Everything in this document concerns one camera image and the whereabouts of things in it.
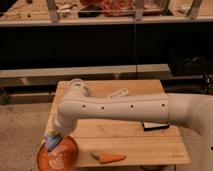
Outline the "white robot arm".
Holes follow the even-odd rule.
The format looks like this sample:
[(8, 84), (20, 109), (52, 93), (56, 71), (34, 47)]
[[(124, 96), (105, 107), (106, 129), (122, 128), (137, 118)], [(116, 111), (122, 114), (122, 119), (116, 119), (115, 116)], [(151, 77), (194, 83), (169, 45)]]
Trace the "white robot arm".
[(97, 98), (68, 91), (57, 106), (53, 128), (71, 133), (79, 119), (112, 119), (181, 126), (201, 136), (196, 171), (213, 171), (213, 96), (160, 93)]

